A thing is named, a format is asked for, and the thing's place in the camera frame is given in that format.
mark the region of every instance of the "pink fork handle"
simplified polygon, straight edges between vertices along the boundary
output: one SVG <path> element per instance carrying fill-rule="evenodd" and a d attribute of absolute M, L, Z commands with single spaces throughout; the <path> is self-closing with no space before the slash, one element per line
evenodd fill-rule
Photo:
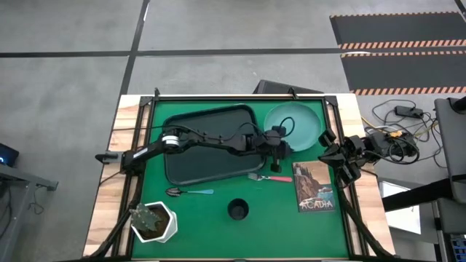
<path fill-rule="evenodd" d="M 270 177 L 270 180 L 282 181 L 282 182 L 293 182 L 293 179 L 292 179 L 292 178 L 289 178 L 289 177 L 275 177 L 275 176 L 271 176 L 271 177 Z"/>

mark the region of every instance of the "book cover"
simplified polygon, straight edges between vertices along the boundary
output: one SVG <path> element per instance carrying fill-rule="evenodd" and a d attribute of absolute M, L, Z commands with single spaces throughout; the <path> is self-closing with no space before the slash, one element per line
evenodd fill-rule
<path fill-rule="evenodd" d="M 293 163 L 299 212 L 335 210 L 328 166 L 320 161 Z"/>

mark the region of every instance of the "black mat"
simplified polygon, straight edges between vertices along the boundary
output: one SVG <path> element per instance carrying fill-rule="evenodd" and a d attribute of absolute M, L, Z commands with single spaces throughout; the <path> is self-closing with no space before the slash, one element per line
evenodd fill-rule
<path fill-rule="evenodd" d="M 457 12 L 331 16 L 342 49 L 466 45 L 466 23 Z"/>
<path fill-rule="evenodd" d="M 357 95 L 466 92 L 466 51 L 341 55 Z"/>

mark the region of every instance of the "green bowl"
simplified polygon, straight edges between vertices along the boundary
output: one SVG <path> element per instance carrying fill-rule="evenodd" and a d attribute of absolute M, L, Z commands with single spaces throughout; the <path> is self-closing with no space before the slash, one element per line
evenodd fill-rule
<path fill-rule="evenodd" d="M 293 118 L 295 127 L 293 132 L 283 138 L 294 151 L 303 151 L 312 147 L 322 133 L 319 116 L 309 107 L 296 102 L 275 106 L 265 117 L 264 130 L 280 125 L 287 117 Z M 288 134 L 293 128 L 293 121 L 287 119 L 282 124 Z"/>

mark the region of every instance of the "green tabletop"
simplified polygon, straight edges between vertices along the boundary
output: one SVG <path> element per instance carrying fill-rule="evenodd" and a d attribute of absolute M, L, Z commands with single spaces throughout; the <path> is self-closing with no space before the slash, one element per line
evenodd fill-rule
<path fill-rule="evenodd" d="M 234 101 L 162 101 L 157 104 L 154 125 L 170 116 L 193 111 L 232 106 Z M 281 101 L 245 101 L 263 128 L 266 114 Z M 325 126 L 320 100 L 300 101 L 314 110 Z M 161 130 L 152 131 L 154 141 Z M 269 163 L 258 171 L 262 175 L 293 176 L 292 163 L 315 161 L 324 148 L 313 147 L 293 153 L 282 160 L 280 174 L 270 171 Z M 163 155 L 147 163 L 142 203 L 163 201 L 178 216 L 178 233 L 166 243 L 141 243 L 135 239 L 134 258 L 347 258 L 340 206 L 335 210 L 299 213 L 294 183 L 254 181 L 239 176 L 185 186 L 186 190 L 214 189 L 214 195 L 184 194 L 170 197 L 165 189 L 173 187 L 165 177 Z M 228 203 L 242 198 L 249 214 L 242 221 L 232 220 Z"/>

